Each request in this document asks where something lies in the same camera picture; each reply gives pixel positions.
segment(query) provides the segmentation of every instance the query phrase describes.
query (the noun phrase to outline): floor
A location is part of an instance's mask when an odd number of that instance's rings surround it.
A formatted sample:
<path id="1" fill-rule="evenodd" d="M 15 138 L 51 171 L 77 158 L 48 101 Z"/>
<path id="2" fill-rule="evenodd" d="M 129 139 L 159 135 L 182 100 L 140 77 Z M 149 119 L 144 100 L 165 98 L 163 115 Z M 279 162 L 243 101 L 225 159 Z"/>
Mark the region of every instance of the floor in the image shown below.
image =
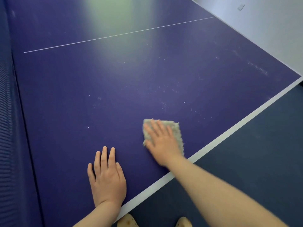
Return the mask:
<path id="1" fill-rule="evenodd" d="M 303 226 L 302 102 L 298 85 L 196 162 L 290 226 Z M 130 213 L 141 227 L 175 226 L 181 216 L 207 226 L 175 179 Z"/>

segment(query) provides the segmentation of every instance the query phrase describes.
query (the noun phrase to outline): hand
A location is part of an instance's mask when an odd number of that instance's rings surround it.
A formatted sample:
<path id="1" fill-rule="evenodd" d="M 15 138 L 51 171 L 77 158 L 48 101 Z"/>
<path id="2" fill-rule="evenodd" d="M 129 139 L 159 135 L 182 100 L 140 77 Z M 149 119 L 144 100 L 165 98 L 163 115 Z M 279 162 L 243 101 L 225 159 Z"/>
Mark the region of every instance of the hand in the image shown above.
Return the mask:
<path id="1" fill-rule="evenodd" d="M 107 163 L 107 147 L 104 146 L 100 158 L 100 151 L 97 151 L 94 170 L 89 163 L 87 174 L 92 188 L 95 207 L 103 202 L 111 202 L 118 208 L 126 196 L 126 180 L 119 163 L 115 160 L 115 148 L 111 149 Z"/>
<path id="2" fill-rule="evenodd" d="M 165 127 L 160 120 L 157 123 L 152 119 L 150 128 L 146 123 L 144 129 L 149 133 L 153 142 L 147 140 L 146 147 L 149 149 L 155 160 L 161 166 L 167 164 L 174 157 L 183 157 L 170 126 Z"/>

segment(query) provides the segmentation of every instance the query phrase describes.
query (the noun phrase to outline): white wall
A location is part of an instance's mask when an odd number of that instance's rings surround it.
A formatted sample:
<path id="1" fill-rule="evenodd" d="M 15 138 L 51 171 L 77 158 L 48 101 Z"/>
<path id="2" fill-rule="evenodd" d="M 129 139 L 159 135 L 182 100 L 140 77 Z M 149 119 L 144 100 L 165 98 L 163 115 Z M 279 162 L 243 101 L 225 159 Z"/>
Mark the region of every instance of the white wall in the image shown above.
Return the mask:
<path id="1" fill-rule="evenodd" d="M 303 76 L 303 0 L 193 1 Z"/>

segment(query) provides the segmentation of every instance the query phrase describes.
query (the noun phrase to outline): finger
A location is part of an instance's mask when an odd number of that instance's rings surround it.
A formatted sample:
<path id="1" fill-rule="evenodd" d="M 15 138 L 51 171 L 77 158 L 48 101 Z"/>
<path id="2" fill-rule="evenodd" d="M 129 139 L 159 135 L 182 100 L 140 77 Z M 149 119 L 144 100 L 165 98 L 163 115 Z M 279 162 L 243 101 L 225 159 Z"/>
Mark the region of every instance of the finger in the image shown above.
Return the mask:
<path id="1" fill-rule="evenodd" d="M 154 132 L 157 134 L 157 136 L 159 136 L 161 134 L 161 131 L 153 119 L 151 120 L 151 126 L 153 127 Z"/>
<path id="2" fill-rule="evenodd" d="M 161 120 L 158 120 L 157 124 L 160 127 L 162 134 L 167 136 L 168 135 L 167 130 L 166 130 L 165 126 L 163 125 L 163 122 Z"/>
<path id="3" fill-rule="evenodd" d="M 120 180 L 125 180 L 123 170 L 122 170 L 122 167 L 120 166 L 120 164 L 116 163 L 116 167 L 117 167 L 117 172 L 118 172 Z"/>
<path id="4" fill-rule="evenodd" d="M 146 140 L 145 141 L 145 146 L 147 147 L 147 149 L 149 149 L 150 151 L 153 151 L 154 149 L 154 145 L 150 140 Z"/>
<path id="5" fill-rule="evenodd" d="M 93 165 L 91 163 L 89 163 L 89 166 L 87 167 L 87 175 L 89 176 L 89 184 L 93 187 L 96 182 L 96 178 L 94 176 Z"/>
<path id="6" fill-rule="evenodd" d="M 170 126 L 166 126 L 168 134 L 170 137 L 174 137 L 174 134 L 172 133 L 172 128 Z"/>
<path id="7" fill-rule="evenodd" d="M 151 127 L 145 123 L 144 124 L 144 129 L 147 131 L 147 133 L 151 136 L 151 138 L 154 140 L 157 137 L 157 134 L 151 129 Z"/>
<path id="8" fill-rule="evenodd" d="M 107 166 L 107 147 L 104 146 L 101 155 L 101 172 L 108 170 Z"/>
<path id="9" fill-rule="evenodd" d="M 96 152 L 96 157 L 95 157 L 95 162 L 94 162 L 94 170 L 95 170 L 96 177 L 101 174 L 100 154 L 101 154 L 100 151 Z"/>
<path id="10" fill-rule="evenodd" d="M 112 147 L 108 157 L 108 169 L 115 169 L 116 167 L 115 153 L 116 149 Z"/>

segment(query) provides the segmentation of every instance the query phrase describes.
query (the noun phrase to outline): forearm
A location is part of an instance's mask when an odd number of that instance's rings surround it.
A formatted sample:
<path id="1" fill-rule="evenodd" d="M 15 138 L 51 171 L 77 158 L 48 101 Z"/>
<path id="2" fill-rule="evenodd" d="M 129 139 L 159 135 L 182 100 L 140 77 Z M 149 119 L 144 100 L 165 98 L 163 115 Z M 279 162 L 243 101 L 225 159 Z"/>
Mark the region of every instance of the forearm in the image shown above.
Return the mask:
<path id="1" fill-rule="evenodd" d="M 74 227 L 110 227 L 118 217 L 120 207 L 103 202 Z"/>
<path id="2" fill-rule="evenodd" d="M 212 227 L 286 226 L 253 199 L 183 157 L 172 159 L 167 167 Z"/>

